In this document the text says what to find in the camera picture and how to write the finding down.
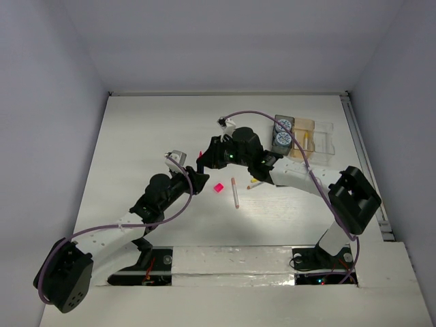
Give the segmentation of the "pink highlighter cap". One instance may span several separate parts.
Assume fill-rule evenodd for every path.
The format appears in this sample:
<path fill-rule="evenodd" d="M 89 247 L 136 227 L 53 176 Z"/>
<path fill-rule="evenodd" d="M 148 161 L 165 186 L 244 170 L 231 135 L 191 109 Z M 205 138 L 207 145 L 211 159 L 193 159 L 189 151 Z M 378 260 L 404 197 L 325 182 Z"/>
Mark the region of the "pink highlighter cap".
<path fill-rule="evenodd" d="M 220 193 L 220 192 L 223 191 L 223 189 L 224 189 L 224 185 L 221 184 L 221 183 L 217 183 L 217 184 L 213 187 L 213 189 L 214 189 L 214 191 L 215 191 L 216 193 Z"/>

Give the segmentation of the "blue white round jar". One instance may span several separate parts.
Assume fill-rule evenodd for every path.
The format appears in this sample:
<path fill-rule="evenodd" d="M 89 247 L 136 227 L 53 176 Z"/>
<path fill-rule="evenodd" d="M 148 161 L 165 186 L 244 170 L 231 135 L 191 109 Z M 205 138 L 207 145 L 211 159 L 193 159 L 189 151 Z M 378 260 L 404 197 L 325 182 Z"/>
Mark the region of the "blue white round jar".
<path fill-rule="evenodd" d="M 275 123 L 275 131 L 277 133 L 291 131 L 292 130 L 292 122 L 287 119 L 279 119 Z"/>

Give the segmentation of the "black pink highlighter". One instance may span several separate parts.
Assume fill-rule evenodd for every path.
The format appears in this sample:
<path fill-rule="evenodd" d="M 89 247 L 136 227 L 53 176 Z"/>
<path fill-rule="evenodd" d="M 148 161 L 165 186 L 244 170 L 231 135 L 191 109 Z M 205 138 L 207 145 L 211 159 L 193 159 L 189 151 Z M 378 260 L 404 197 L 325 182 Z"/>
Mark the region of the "black pink highlighter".
<path fill-rule="evenodd" d="M 204 158 L 203 158 L 203 152 L 202 151 L 199 152 L 199 156 L 196 159 L 196 164 L 197 164 L 197 173 L 204 174 L 205 161 L 204 161 Z"/>

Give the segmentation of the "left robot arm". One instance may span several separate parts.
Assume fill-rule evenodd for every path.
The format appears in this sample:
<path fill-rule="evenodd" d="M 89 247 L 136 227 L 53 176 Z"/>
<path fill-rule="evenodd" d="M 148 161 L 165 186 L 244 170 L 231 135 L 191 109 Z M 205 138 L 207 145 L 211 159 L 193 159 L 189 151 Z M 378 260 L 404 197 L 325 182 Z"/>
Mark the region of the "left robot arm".
<path fill-rule="evenodd" d="M 42 302 L 62 313 L 75 309 L 87 295 L 96 267 L 125 245 L 141 241 L 156 227 L 180 216 L 185 207 L 169 218 L 165 211 L 183 194 L 189 198 L 199 194 L 209 178 L 191 166 L 170 175 L 156 174 L 144 194 L 116 223 L 58 240 L 33 281 Z"/>

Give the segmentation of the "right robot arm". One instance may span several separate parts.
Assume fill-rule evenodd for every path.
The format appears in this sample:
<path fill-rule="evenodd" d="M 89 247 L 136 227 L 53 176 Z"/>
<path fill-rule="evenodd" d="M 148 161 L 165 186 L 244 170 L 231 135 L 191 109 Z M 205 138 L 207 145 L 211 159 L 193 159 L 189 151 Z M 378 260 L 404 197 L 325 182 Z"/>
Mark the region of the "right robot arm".
<path fill-rule="evenodd" d="M 212 137 L 197 163 L 210 169 L 222 169 L 229 164 L 244 166 L 261 182 L 293 187 L 325 200 L 334 223 L 313 251 L 315 262 L 322 267 L 338 260 L 340 250 L 364 232 L 382 204 L 360 169 L 349 166 L 336 171 L 298 163 L 264 149 L 249 127 L 239 127 L 231 135 Z"/>

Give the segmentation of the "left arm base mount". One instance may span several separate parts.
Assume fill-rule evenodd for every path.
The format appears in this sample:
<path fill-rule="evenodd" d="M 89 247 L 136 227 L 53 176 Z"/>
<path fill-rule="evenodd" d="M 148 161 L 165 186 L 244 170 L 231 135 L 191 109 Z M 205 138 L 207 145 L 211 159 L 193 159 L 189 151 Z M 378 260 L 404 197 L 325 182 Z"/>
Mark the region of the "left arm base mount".
<path fill-rule="evenodd" d="M 139 253 L 136 262 L 109 276 L 112 286 L 171 286 L 172 247 L 154 247 L 144 238 L 131 242 Z"/>

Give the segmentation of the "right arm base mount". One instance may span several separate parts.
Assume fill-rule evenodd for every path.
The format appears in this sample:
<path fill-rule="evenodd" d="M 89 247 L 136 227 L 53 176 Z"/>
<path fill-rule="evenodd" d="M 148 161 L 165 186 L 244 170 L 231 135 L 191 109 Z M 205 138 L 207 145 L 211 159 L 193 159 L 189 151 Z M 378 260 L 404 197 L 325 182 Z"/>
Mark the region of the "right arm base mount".
<path fill-rule="evenodd" d="M 356 263 L 360 255 L 360 240 L 356 253 L 349 245 L 338 254 L 330 255 L 318 245 L 292 249 L 289 266 L 296 272 L 297 285 L 358 285 Z"/>

